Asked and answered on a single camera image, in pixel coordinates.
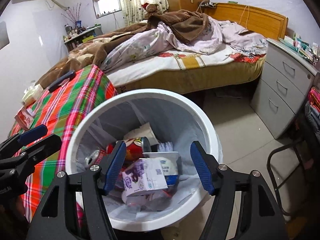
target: gray drawer cabinet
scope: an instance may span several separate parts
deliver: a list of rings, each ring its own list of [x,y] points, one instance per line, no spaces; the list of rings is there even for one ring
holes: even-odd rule
[[[311,86],[318,81],[318,71],[279,41],[268,42],[266,62],[251,107],[277,139],[304,105]]]

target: plaid blanket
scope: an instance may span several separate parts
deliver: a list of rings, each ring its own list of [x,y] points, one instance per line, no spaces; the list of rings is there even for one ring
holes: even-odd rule
[[[320,112],[320,90],[317,87],[312,87],[308,94],[309,103],[318,112]]]
[[[67,148],[79,123],[95,107],[116,94],[115,88],[103,72],[97,66],[89,65],[79,70],[76,77],[64,87],[53,93],[45,90],[30,107],[36,113],[31,128],[45,124],[48,135],[54,133],[61,137],[62,147],[60,151],[36,165],[36,171],[27,178],[28,191],[22,199],[29,222],[55,174],[65,169]],[[15,123],[9,136],[22,132]]]

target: tiled floor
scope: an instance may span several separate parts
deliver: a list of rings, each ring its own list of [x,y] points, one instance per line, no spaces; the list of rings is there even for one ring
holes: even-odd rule
[[[204,112],[211,120],[221,141],[223,160],[234,171],[250,173],[258,170],[272,188],[266,164],[270,152],[283,144],[288,139],[274,140],[268,128],[250,107],[248,99],[217,98],[212,90],[206,94]],[[298,160],[293,150],[286,150],[273,156],[271,165],[276,174],[277,183],[280,184],[287,175],[296,167]],[[287,186],[280,189],[280,194],[285,210],[294,208],[302,199],[303,185],[302,174],[296,172],[294,178],[289,179]],[[236,193],[234,211],[229,227],[227,239],[234,237],[241,193]],[[213,197],[202,207],[197,207],[181,223],[179,229],[182,239],[197,240],[206,223],[213,203]]]

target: cable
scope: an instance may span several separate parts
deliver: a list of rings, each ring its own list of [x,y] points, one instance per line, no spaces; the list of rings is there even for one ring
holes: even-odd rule
[[[201,5],[202,5],[204,2],[207,2],[207,1],[210,1],[210,0],[202,0],[202,1],[200,2],[199,6],[198,6],[198,8],[197,8],[197,10],[196,10],[196,12],[197,12],[197,11],[199,10],[199,8],[200,8],[200,12],[202,13]]]
[[[47,6],[47,5],[49,6],[48,10],[49,10],[49,11],[52,11],[53,8],[54,8],[55,3],[54,3],[53,6],[51,7],[50,4],[48,3],[48,0],[44,0],[44,2],[45,2],[45,5],[46,5],[46,6]]]
[[[248,28],[247,28],[247,24],[248,24],[248,19],[249,19],[249,14],[250,14],[250,5],[246,5],[246,6],[245,6],[245,8],[244,8],[244,10],[243,10],[243,12],[242,12],[242,15],[241,15],[241,17],[240,17],[240,21],[239,21],[239,25],[240,25],[242,16],[243,16],[243,14],[244,14],[244,12],[245,12],[245,9],[246,9],[247,7],[248,7],[248,17],[247,17],[247,21],[245,22],[245,28],[246,28],[246,29],[248,29]]]
[[[112,12],[112,13],[113,13],[113,17],[115,18],[115,26],[116,26],[116,29],[117,29],[117,24],[118,24],[118,27],[119,27],[119,29],[120,29],[120,25],[119,25],[119,23],[118,23],[118,21],[117,21],[117,19],[116,19],[115,13],[114,13],[114,12]]]

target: red can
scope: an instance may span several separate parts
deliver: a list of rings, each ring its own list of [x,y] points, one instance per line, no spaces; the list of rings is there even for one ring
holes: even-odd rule
[[[97,147],[97,149],[93,153],[91,153],[89,156],[85,158],[84,160],[85,168],[87,169],[94,164],[98,165],[101,159],[106,155],[107,155],[106,151],[101,150],[99,147]]]
[[[144,158],[142,153],[151,152],[151,146],[147,137],[140,137],[123,141],[127,146],[127,154],[125,156],[126,161],[134,162],[139,158]],[[107,146],[107,154],[111,154],[117,142],[109,144]]]

